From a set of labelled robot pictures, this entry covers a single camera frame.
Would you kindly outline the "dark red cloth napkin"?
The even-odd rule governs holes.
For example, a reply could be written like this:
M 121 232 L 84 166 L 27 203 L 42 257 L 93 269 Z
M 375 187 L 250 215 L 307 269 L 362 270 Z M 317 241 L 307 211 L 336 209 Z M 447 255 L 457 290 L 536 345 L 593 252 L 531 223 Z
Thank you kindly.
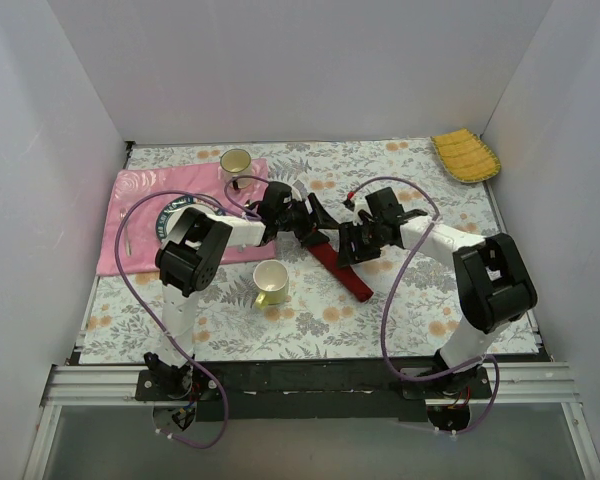
M 350 266 L 337 265 L 338 254 L 330 243 L 308 246 L 307 249 L 360 303 L 372 298 L 374 292 Z

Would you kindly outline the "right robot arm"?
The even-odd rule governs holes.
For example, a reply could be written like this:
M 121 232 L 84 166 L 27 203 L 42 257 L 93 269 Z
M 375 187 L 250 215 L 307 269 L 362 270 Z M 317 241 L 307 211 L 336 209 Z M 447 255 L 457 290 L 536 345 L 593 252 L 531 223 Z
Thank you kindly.
M 383 248 L 398 247 L 413 259 L 422 254 L 453 269 L 461 320 L 433 357 L 433 366 L 417 376 L 389 369 L 402 385 L 455 397 L 468 386 L 497 337 L 520 320 L 538 301 L 535 286 L 513 238 L 490 237 L 447 226 L 439 212 L 406 210 L 392 188 L 362 201 L 347 196 L 353 218 L 339 226 L 337 263 L 351 266 L 379 257 Z

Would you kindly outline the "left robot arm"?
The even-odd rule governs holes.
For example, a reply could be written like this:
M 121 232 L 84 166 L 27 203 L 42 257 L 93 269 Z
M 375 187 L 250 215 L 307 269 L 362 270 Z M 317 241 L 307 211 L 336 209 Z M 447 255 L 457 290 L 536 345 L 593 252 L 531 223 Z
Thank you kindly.
M 152 382 L 170 399 L 185 398 L 193 386 L 186 357 L 191 343 L 199 297 L 214 280 L 225 250 L 262 247 L 280 232 L 291 232 L 304 247 L 329 241 L 325 230 L 339 223 L 315 194 L 304 198 L 296 188 L 269 181 L 263 198 L 243 206 L 240 216 L 207 214 L 187 207 L 156 254 L 163 308 L 159 328 L 164 339 L 144 355 Z

